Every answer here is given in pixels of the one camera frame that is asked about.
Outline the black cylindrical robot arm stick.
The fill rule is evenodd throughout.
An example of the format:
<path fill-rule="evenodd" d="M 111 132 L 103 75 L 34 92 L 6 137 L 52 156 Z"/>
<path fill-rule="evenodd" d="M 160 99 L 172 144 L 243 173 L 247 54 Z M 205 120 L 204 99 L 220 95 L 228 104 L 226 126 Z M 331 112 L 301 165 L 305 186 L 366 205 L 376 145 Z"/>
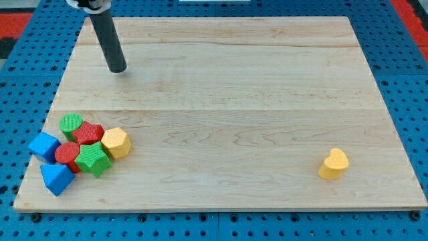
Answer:
<path fill-rule="evenodd" d="M 112 1 L 66 0 L 66 3 L 89 15 L 109 71 L 113 73 L 125 71 L 127 69 L 126 59 L 110 12 Z"/>

